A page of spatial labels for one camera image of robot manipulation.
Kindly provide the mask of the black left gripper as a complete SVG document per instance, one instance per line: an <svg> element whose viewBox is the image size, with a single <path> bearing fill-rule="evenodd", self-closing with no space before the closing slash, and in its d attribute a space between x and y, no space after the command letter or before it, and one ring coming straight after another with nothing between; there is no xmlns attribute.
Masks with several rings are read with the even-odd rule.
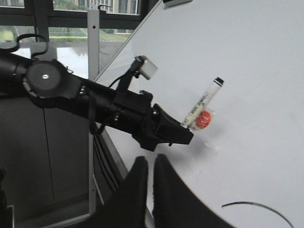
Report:
<svg viewBox="0 0 304 228"><path fill-rule="evenodd" d="M131 134L141 148L151 152L159 143L189 144L194 134L158 104L153 105L152 121L152 99L153 95L147 91L140 94L129 90L116 91L110 108L113 116L108 126Z"/></svg>

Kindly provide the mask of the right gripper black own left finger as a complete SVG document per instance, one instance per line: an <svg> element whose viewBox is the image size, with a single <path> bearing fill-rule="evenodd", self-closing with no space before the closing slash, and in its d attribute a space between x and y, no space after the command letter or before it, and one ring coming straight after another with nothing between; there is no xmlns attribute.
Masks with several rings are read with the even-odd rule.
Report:
<svg viewBox="0 0 304 228"><path fill-rule="evenodd" d="M148 164L135 159L128 175L96 218L97 228L143 228L147 198Z"/></svg>

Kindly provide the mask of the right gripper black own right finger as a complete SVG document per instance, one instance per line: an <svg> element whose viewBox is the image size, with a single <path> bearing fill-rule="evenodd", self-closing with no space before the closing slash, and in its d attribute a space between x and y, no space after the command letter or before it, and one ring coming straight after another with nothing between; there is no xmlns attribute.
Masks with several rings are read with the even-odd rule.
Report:
<svg viewBox="0 0 304 228"><path fill-rule="evenodd" d="M157 228L232 227L195 196L164 154L158 154L154 164L153 200Z"/></svg>

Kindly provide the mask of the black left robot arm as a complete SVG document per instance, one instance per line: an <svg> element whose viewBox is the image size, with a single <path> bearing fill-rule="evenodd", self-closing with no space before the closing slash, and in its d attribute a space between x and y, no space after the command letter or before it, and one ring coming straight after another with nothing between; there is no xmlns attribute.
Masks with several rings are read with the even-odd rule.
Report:
<svg viewBox="0 0 304 228"><path fill-rule="evenodd" d="M112 89L69 73L57 60L39 61L1 52L0 90L27 96L42 108L59 108L86 118L93 135L106 126L129 133L149 151L160 143L189 144L193 133L159 105L151 104L151 93L128 89L133 78L150 79L156 69L147 57L137 56Z"/></svg>

